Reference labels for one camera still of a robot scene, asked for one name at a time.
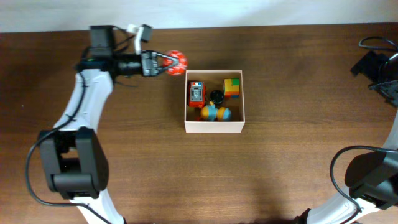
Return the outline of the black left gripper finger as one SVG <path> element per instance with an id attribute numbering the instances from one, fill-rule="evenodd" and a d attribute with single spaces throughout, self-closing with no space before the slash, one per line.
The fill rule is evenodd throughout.
<path id="1" fill-rule="evenodd" d="M 172 67 L 171 65 L 156 67 L 154 74 L 155 75 L 159 75 L 161 73 L 167 73 L 169 75 L 179 75 L 180 74 L 180 68 L 178 66 Z"/>
<path id="2" fill-rule="evenodd" d="M 155 61 L 159 66 L 177 66 L 179 64 L 179 59 L 177 57 L 173 57 L 167 54 L 163 54 L 160 52 L 155 52 Z"/>

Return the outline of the red ball with white letters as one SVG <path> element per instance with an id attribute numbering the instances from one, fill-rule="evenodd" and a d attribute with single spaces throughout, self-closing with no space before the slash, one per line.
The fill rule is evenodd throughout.
<path id="1" fill-rule="evenodd" d="M 177 59 L 177 62 L 172 59 L 163 60 L 163 67 L 167 67 L 166 73 L 173 76 L 184 75 L 188 67 L 187 57 L 178 50 L 169 50 L 166 55 Z"/>

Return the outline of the red toy fire truck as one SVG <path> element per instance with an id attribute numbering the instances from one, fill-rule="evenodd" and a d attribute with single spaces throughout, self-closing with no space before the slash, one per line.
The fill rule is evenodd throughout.
<path id="1" fill-rule="evenodd" d="M 188 106 L 203 108 L 205 106 L 206 86 L 203 82 L 192 81 L 188 85 Z"/>

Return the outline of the black round cap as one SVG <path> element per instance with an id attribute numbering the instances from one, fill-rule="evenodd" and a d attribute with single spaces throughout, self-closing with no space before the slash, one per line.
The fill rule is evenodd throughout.
<path id="1" fill-rule="evenodd" d="M 220 105 L 224 101 L 224 92 L 221 90 L 213 90 L 210 93 L 210 101 L 215 105 Z"/>

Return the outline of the colourful puzzle cube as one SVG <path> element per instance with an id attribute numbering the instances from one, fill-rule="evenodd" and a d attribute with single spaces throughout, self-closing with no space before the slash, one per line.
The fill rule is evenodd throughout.
<path id="1" fill-rule="evenodd" d="M 240 95 L 240 82 L 238 78 L 227 78 L 224 79 L 224 97 L 229 98 L 239 98 Z"/>

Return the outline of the blue orange toy figure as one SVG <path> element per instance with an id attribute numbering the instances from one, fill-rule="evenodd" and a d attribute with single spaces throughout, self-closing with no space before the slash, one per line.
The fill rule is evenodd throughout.
<path id="1" fill-rule="evenodd" d="M 232 112 L 229 108 L 219 107 L 217 108 L 213 102 L 206 104 L 201 110 L 199 116 L 197 116 L 196 121 L 231 121 Z"/>

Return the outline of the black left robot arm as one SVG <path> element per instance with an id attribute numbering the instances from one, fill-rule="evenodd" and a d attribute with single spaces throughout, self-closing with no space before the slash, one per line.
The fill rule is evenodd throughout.
<path id="1" fill-rule="evenodd" d="M 88 223 L 125 223 L 107 190 L 109 164 L 97 137 L 104 105 L 119 75 L 181 75 L 186 68 L 187 58 L 177 50 L 122 54 L 92 49 L 82 57 L 64 114 L 53 129 L 40 132 L 36 143 L 48 187 L 64 199 L 54 207 L 78 207 Z"/>

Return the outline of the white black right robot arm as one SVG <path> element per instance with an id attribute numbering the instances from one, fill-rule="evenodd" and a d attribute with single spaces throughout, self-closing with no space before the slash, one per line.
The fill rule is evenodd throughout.
<path id="1" fill-rule="evenodd" d="M 397 106 L 397 55 L 388 57 L 369 51 L 351 69 L 353 75 L 363 74 L 371 80 L 369 89 Z M 339 187 L 334 166 L 345 152 L 363 150 L 345 173 L 345 184 Z M 330 179 L 337 193 L 317 208 L 307 209 L 295 217 L 294 223 L 354 223 L 361 217 L 397 206 L 397 123 L 382 147 L 349 146 L 338 151 L 330 164 Z"/>

